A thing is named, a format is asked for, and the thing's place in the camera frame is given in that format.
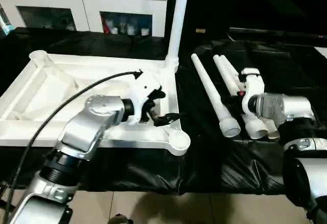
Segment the glass cabinet door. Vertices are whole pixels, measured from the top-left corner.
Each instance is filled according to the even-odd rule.
[[[17,9],[28,28],[76,30],[70,9],[26,6],[17,6]]]
[[[13,28],[89,31],[83,0],[0,0]]]
[[[152,35],[152,15],[100,12],[100,16],[104,33]]]
[[[166,1],[83,0],[89,27],[94,32],[163,37]]]

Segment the table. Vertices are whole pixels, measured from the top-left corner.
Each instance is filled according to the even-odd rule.
[[[17,28],[0,41],[2,94],[29,61],[34,50],[48,53],[130,57],[164,60],[167,43],[162,38],[110,36],[92,32]],[[322,123],[327,124],[327,61],[312,47],[286,47],[248,42],[210,41],[196,49],[223,98],[228,90],[212,61],[225,54],[241,70],[257,67],[269,92],[309,98]],[[243,131],[238,141],[224,138],[219,121],[205,94],[187,48],[180,50],[176,74],[182,129],[191,137],[184,156],[157,149],[99,148],[86,171],[81,188],[88,191],[229,192],[283,194],[283,150],[276,142],[249,140]],[[51,148],[34,147],[22,171],[19,187],[28,185]],[[7,182],[18,164],[23,147],[2,147],[0,180]]]

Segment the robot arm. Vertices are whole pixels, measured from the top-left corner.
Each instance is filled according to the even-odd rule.
[[[67,203],[78,190],[80,178],[95,155],[104,132],[121,122],[138,123],[143,106],[152,100],[149,97],[156,97],[153,94],[160,92],[160,88],[151,75],[142,73],[132,84],[128,99],[104,95],[89,97],[84,109],[64,127],[9,223],[68,223],[73,211]]]
[[[246,76],[243,111],[274,121],[284,149],[286,196],[314,223],[327,223],[327,134],[307,98],[260,93],[261,82],[259,73]]]

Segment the tiled floor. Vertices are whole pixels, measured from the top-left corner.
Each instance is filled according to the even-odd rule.
[[[22,193],[16,192],[14,204]],[[304,210],[282,195],[79,191],[70,206],[71,224],[107,224],[119,213],[135,224],[309,224]]]

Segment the white plastic pipe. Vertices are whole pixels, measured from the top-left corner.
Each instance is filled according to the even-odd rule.
[[[176,0],[172,31],[170,35],[166,65],[172,65],[175,72],[178,68],[178,50],[183,29],[186,3],[188,0]]]
[[[214,62],[222,76],[224,83],[231,96],[237,96],[237,92],[240,91],[238,84],[240,84],[239,73],[235,70],[234,66],[228,61],[228,59],[222,55],[214,56]],[[245,129],[253,140],[260,139],[268,134],[268,128],[262,120],[260,120],[255,114],[242,115],[245,123]]]
[[[257,140],[268,134],[268,129],[264,122],[255,115],[242,114],[245,129],[251,139]]]
[[[225,61],[223,59],[221,59],[218,55],[214,56],[214,62],[219,70],[221,77],[224,80],[224,83],[225,83],[230,95],[237,96],[237,92],[240,91],[240,88],[237,86],[237,84],[235,83],[235,80],[233,78],[234,73],[230,72],[230,68],[226,65]]]
[[[221,97],[218,91],[216,90],[213,82],[211,81],[209,75],[205,71],[199,57],[196,54],[192,54],[191,59],[200,76],[201,82],[210,99],[210,102],[214,107],[215,113],[220,121],[219,127],[223,135],[228,138],[237,136],[241,131],[240,126],[237,123],[236,119],[230,115],[226,106],[224,106],[221,102]]]

